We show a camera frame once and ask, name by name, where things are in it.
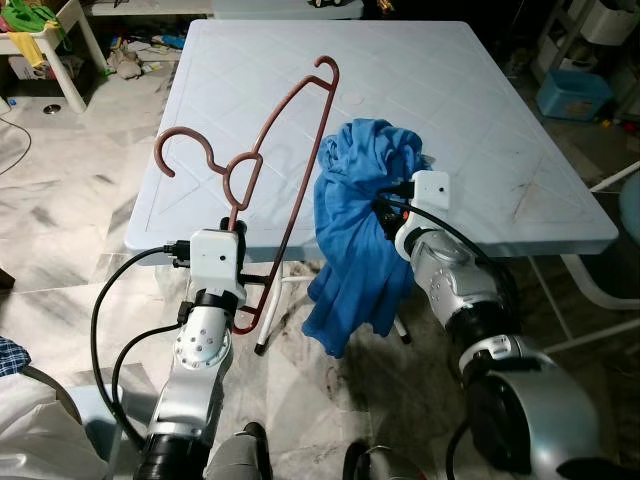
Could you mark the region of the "small light blue plastic chair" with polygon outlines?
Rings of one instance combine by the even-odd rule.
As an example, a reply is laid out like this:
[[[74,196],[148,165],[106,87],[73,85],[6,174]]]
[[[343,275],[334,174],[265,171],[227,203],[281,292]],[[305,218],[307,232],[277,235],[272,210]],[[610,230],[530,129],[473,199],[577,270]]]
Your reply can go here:
[[[128,440],[110,408],[101,398],[99,390],[88,385],[70,387],[67,392],[92,447],[102,460],[114,465],[120,447]]]

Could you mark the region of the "pink plastic clothes hanger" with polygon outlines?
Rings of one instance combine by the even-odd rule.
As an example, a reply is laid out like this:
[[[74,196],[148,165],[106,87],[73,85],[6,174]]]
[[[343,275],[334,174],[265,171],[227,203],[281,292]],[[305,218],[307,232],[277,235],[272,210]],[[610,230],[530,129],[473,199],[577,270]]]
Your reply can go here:
[[[317,114],[315,133],[311,136],[310,151],[300,160],[303,170],[300,173],[300,183],[297,184],[297,191],[294,193],[294,200],[291,210],[289,210],[287,223],[280,229],[278,247],[275,248],[274,255],[271,256],[271,268],[269,273],[264,275],[265,292],[262,293],[260,308],[241,308],[241,305],[233,308],[234,315],[246,314],[247,319],[250,320],[250,323],[243,326],[238,325],[236,320],[230,320],[229,332],[236,335],[253,332],[262,321],[269,320],[271,317],[266,314],[266,311],[271,307],[271,294],[275,292],[275,284],[279,282],[276,274],[282,269],[282,264],[285,261],[285,252],[288,250],[294,227],[298,224],[300,212],[303,205],[305,205],[308,187],[311,186],[312,172],[314,172],[316,165],[317,151],[319,151],[321,140],[323,140],[323,133],[326,129],[326,124],[328,124],[330,111],[332,111],[334,101],[337,99],[340,83],[338,61],[332,56],[320,55],[314,60],[314,65],[316,68],[328,68],[330,77],[324,79],[315,76],[315,74],[308,74],[308,76],[302,77],[300,81],[293,84],[291,90],[283,95],[282,100],[262,120],[262,125],[251,146],[248,146],[246,151],[230,157],[227,163],[219,163],[214,147],[212,147],[209,138],[205,134],[195,128],[187,127],[187,125],[174,125],[174,127],[166,128],[156,138],[154,146],[155,165],[161,174],[169,178],[175,177],[177,173],[175,173],[172,166],[166,163],[164,154],[166,143],[174,137],[182,137],[196,142],[197,146],[200,146],[202,154],[204,154],[204,164],[212,174],[218,175],[225,204],[229,207],[227,223],[221,225],[219,230],[232,230],[233,221],[241,219],[244,212],[251,209],[253,196],[255,196],[257,188],[259,188],[262,169],[268,165],[268,156],[264,154],[264,145],[271,136],[271,129],[279,122],[284,110],[288,109],[291,102],[307,87],[312,86],[325,93],[323,108]]]

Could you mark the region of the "white kids table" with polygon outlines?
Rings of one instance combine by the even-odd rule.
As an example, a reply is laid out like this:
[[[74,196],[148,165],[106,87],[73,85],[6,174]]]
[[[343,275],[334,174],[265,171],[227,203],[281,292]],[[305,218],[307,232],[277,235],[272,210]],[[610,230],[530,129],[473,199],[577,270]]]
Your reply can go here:
[[[47,78],[58,82],[69,109],[74,113],[84,113],[87,101],[84,92],[93,82],[109,76],[106,56],[93,35],[90,20],[81,0],[65,0],[58,8],[61,28],[46,28],[32,33],[37,45],[44,52],[46,67],[33,72],[44,73]],[[12,73],[13,58],[23,58],[17,47],[9,40],[4,23],[0,20],[0,72]]]

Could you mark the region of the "white basket shelving unit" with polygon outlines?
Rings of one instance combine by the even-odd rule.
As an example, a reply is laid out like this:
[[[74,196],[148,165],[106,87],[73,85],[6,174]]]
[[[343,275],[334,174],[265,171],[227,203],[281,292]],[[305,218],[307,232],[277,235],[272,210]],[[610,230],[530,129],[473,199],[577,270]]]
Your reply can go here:
[[[637,27],[637,0],[554,0],[538,36],[534,72],[590,72],[602,52],[625,44]]]

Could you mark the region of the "grey robot left leg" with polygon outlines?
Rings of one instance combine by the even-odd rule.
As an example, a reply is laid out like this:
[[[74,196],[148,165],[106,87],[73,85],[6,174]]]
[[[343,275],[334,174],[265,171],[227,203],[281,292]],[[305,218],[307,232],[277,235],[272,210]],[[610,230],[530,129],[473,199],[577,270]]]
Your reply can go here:
[[[207,462],[205,480],[273,480],[264,426],[247,422],[224,440]]]

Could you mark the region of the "white side table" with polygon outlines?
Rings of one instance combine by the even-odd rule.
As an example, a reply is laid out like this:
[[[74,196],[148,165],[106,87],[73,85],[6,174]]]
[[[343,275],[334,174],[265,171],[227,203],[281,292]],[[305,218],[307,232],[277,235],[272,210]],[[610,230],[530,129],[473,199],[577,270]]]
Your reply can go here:
[[[218,19],[343,20],[358,19],[364,0],[211,0]]]

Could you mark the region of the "blue garment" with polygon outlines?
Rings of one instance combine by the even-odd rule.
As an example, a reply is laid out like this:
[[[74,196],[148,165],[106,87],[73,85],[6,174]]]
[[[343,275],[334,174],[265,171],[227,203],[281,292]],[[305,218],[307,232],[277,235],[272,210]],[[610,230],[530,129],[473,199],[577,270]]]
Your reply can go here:
[[[314,307],[302,333],[329,356],[346,353],[362,325],[388,335],[413,288],[410,264],[375,214],[381,189],[425,169],[419,134],[383,119],[353,119],[321,141],[316,155],[315,237],[325,259],[307,293]]]

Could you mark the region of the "grey robot right leg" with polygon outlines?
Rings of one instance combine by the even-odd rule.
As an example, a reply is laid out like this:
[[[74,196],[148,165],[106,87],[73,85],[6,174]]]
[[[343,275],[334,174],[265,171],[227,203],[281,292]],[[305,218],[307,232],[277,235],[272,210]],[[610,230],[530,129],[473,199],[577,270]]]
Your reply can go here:
[[[416,467],[384,445],[356,440],[347,448],[340,480],[417,480],[417,475]]]

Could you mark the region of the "grey robot leg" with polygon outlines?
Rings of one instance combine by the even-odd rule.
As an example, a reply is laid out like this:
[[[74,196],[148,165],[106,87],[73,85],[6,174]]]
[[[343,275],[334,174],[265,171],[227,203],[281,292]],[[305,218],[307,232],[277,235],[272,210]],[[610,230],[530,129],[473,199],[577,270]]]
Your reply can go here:
[[[205,480],[273,480],[264,426],[247,422],[224,440],[207,462]]]
[[[416,467],[384,445],[356,440],[347,448],[340,480],[417,480],[417,475]]]

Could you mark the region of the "white folding table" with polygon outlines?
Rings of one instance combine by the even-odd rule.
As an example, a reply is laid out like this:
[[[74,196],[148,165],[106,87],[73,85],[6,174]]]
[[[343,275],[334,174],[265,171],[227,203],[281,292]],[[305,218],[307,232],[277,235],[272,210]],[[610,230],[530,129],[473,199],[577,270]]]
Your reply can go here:
[[[618,230],[515,87],[457,20],[196,20],[189,27],[160,127],[205,134],[219,163],[247,150],[262,120],[302,77],[340,83],[323,140],[353,119],[383,119],[419,134],[422,156],[451,177],[444,220],[494,259],[599,253]],[[300,183],[325,93],[307,87],[264,145],[251,209],[251,262],[270,262]],[[147,155],[124,244],[140,252],[218,227],[229,207],[196,142],[164,148],[169,178]],[[325,260],[308,187],[285,259]]]

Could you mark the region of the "light blue plastic bin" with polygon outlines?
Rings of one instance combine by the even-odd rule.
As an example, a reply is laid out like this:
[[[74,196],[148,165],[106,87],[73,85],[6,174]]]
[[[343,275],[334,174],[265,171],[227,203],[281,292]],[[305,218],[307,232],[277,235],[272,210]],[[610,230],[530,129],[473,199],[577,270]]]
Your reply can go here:
[[[549,118],[590,122],[613,92],[605,79],[577,70],[550,70],[536,96],[541,114]]]

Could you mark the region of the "yellow cloth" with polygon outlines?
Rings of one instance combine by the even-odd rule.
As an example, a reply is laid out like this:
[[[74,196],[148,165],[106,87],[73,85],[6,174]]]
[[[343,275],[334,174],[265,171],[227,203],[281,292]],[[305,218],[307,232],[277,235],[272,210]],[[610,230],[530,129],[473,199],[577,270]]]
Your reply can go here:
[[[44,52],[37,45],[36,38],[31,32],[14,31],[9,33],[9,40],[17,47],[19,54],[23,56],[33,69],[42,70],[46,67],[47,61]]]

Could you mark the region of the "grey plush toy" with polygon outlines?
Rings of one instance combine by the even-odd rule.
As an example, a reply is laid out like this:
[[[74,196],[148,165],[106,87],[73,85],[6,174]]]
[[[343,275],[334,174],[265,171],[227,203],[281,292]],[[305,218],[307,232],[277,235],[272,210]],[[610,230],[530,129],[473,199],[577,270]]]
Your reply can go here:
[[[123,81],[140,78],[145,73],[145,64],[138,58],[136,52],[129,50],[127,46],[113,47],[106,59],[106,64],[108,64],[106,69],[111,76]]]

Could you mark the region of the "blue plaid cloth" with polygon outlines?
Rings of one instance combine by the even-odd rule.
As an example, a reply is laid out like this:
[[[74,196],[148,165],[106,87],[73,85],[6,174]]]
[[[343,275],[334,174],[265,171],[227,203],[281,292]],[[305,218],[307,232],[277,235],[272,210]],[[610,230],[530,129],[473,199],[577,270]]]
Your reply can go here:
[[[14,340],[0,335],[0,378],[22,374],[31,365],[31,356],[26,348],[19,346]]]

